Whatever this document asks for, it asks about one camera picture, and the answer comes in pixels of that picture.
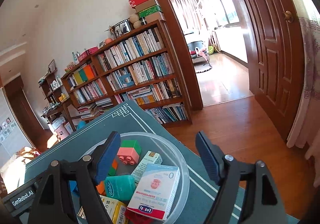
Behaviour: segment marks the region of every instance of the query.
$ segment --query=sheer curtain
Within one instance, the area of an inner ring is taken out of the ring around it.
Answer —
[[[288,136],[287,147],[309,149],[305,158],[315,158],[316,178],[320,185],[320,14],[312,0],[293,0],[302,31],[305,53],[304,88],[298,112]]]
[[[183,33],[205,28],[204,20],[200,14],[201,5],[197,8],[199,0],[170,0],[178,17]]]

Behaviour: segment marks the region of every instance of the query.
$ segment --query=brown cardboard box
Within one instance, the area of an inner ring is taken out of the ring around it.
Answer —
[[[144,9],[147,9],[149,7],[155,6],[155,5],[159,5],[157,0],[147,0],[137,6],[135,6],[135,10],[138,12],[141,12]]]
[[[147,23],[151,23],[151,22],[156,21],[156,20],[164,20],[165,21],[165,18],[164,18],[163,13],[155,12],[155,13],[153,13],[151,15],[146,16],[145,20],[147,21]]]

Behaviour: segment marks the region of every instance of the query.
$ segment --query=door knob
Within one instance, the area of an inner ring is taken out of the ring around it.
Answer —
[[[294,18],[293,18],[293,15],[290,11],[285,11],[282,13],[283,16],[284,16],[284,20],[289,22],[289,23],[292,23]]]

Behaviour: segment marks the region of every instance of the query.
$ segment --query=metal bolt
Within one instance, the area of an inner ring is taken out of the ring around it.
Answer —
[[[82,160],[84,160],[85,162],[88,162],[91,160],[91,156],[90,155],[85,155],[84,157],[82,157]]]
[[[225,155],[224,158],[229,162],[233,161],[233,156],[232,155]]]
[[[51,166],[57,166],[59,164],[59,162],[57,160],[53,160],[51,163]]]
[[[257,164],[258,164],[258,166],[260,166],[260,167],[265,167],[265,166],[266,166],[266,164],[265,164],[263,161],[261,161],[261,160],[257,161]]]

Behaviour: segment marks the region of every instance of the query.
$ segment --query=pink toy block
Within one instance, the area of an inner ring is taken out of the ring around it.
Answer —
[[[117,155],[124,164],[134,165],[139,161],[139,155],[133,147],[120,147]]]

